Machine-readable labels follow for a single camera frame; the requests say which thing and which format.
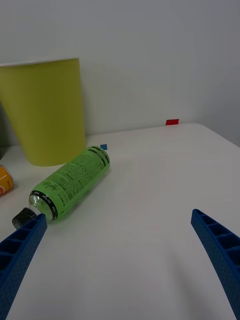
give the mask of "white wall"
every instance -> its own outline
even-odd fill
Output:
[[[180,118],[240,145],[239,0],[1,0],[0,63],[64,57],[88,134]]]

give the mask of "yellow trash can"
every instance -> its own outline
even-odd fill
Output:
[[[60,165],[85,149],[78,58],[0,65],[0,101],[32,164]]]

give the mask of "table surface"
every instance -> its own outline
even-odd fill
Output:
[[[200,124],[91,136],[111,169],[62,221],[49,224],[8,320],[233,320],[191,226],[198,208],[240,236],[240,148]],[[0,198],[0,241],[32,188],[57,167],[0,161],[15,188]]]

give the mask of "bottle label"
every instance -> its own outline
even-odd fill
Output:
[[[53,220],[65,214],[109,168],[107,153],[92,146],[38,184],[30,196],[38,196],[50,208]],[[43,203],[34,204],[44,213]]]

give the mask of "black bottle cap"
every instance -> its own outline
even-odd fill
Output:
[[[36,217],[37,215],[31,209],[23,208],[22,211],[12,219],[12,224],[16,229],[19,229]]]

